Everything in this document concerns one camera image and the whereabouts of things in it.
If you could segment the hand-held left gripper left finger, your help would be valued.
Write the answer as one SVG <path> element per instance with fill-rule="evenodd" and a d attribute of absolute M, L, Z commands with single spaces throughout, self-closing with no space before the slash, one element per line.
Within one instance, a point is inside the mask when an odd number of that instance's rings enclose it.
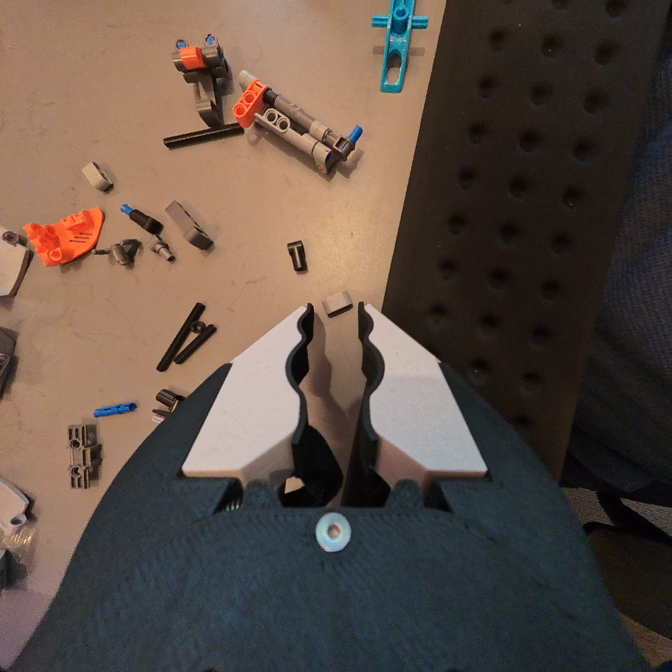
<path fill-rule="evenodd" d="M 307 424 L 300 382 L 315 310 L 305 304 L 232 360 L 181 467 L 184 476 L 233 478 L 274 489 L 294 473 L 292 444 Z"/>

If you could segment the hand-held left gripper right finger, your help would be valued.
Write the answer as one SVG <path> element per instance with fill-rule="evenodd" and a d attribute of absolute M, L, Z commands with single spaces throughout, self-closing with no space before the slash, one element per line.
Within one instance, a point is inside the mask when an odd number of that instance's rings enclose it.
<path fill-rule="evenodd" d="M 426 495 L 440 479 L 488 468 L 440 360 L 371 304 L 358 305 L 365 389 L 358 420 L 358 501 L 384 503 L 402 481 Z"/>

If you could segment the dark grey connector piece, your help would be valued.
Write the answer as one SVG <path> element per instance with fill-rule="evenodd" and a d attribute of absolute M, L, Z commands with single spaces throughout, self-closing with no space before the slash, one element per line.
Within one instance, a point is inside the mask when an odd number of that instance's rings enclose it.
<path fill-rule="evenodd" d="M 194 94 L 197 113 L 210 128 L 224 126 L 222 90 L 230 72 L 223 66 L 192 71 L 188 80 Z"/>

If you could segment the black grey pin connector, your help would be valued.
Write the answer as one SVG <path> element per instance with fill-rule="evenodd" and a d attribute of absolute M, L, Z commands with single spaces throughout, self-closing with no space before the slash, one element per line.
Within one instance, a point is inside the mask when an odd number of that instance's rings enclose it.
<path fill-rule="evenodd" d="M 160 424 L 174 412 L 178 405 L 185 400 L 185 397 L 164 388 L 156 393 L 155 399 L 161 407 L 153 409 L 152 421 L 155 424 Z"/>

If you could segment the short black axle rod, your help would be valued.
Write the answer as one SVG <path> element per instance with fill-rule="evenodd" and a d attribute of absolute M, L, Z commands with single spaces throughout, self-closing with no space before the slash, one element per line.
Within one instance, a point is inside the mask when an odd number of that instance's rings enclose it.
<path fill-rule="evenodd" d="M 189 342 L 180 352 L 175 356 L 174 363 L 181 365 L 186 362 L 190 357 L 192 357 L 199 348 L 201 348 L 207 340 L 209 340 L 214 333 L 217 331 L 217 327 L 214 324 L 206 325 L 197 336 Z"/>

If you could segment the dark grey double connector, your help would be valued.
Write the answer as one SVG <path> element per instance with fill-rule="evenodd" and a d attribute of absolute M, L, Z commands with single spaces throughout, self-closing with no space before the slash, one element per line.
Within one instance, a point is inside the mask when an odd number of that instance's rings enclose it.
<path fill-rule="evenodd" d="M 72 489 L 88 489 L 97 482 L 102 464 L 102 445 L 98 441 L 95 424 L 68 426 L 70 451 L 69 477 Z"/>

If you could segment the grey angled connector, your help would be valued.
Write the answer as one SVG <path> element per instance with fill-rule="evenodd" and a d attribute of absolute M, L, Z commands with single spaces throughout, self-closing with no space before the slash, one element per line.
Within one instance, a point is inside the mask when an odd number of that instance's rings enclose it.
<path fill-rule="evenodd" d="M 177 200 L 173 200 L 165 208 L 165 212 L 182 231 L 183 238 L 190 245 L 201 251 L 207 251 L 213 246 L 214 241 Z"/>

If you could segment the grey hook connector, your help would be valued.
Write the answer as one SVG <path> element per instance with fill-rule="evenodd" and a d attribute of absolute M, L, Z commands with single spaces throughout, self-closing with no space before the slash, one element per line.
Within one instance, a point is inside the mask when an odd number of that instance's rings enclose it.
<path fill-rule="evenodd" d="M 108 248 L 95 248 L 91 253 L 96 256 L 109 256 L 119 266 L 132 266 L 141 245 L 138 239 L 124 239 Z"/>

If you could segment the black dimpled pad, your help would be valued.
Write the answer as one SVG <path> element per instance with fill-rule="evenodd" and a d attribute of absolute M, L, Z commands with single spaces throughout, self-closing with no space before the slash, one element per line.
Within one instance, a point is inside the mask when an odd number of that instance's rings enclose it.
<path fill-rule="evenodd" d="M 559 476 L 670 1 L 447 1 L 382 311 Z"/>

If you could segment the black pin blue end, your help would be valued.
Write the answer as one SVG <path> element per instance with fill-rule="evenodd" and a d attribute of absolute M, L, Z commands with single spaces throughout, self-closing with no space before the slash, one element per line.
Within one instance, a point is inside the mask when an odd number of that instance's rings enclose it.
<path fill-rule="evenodd" d="M 163 231 L 163 224 L 156 220 L 155 218 L 132 208 L 128 204 L 122 204 L 120 206 L 122 213 L 126 214 L 132 222 L 138 225 L 141 229 L 147 233 L 159 237 Z"/>

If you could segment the orange curved panel brick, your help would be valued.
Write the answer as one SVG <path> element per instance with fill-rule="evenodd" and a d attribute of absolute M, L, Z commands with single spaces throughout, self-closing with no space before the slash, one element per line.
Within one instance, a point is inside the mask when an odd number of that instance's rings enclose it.
<path fill-rule="evenodd" d="M 92 251 L 99 240 L 105 214 L 91 208 L 54 224 L 30 223 L 23 227 L 45 267 L 67 264 Z"/>

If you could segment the grey brick assembly orange beam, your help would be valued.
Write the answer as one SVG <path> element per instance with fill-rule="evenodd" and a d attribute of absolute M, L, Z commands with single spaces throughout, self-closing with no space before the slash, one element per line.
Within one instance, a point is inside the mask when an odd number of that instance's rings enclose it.
<path fill-rule="evenodd" d="M 347 161 L 363 135 L 359 125 L 347 136 L 335 132 L 246 70 L 239 72 L 238 81 L 242 95 L 232 111 L 239 125 L 272 132 L 311 157 L 322 173 Z"/>

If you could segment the light blue brick separator tool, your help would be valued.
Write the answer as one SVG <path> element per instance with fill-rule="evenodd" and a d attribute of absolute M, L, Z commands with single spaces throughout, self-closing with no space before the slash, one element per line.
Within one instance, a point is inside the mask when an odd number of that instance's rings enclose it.
<path fill-rule="evenodd" d="M 428 27 L 429 17 L 417 15 L 415 6 L 416 1 L 391 1 L 386 14 L 372 16 L 372 27 L 386 30 L 380 82 L 383 93 L 402 91 L 412 32 Z M 399 72 L 396 80 L 390 80 L 389 71 L 394 59 L 399 61 Z"/>

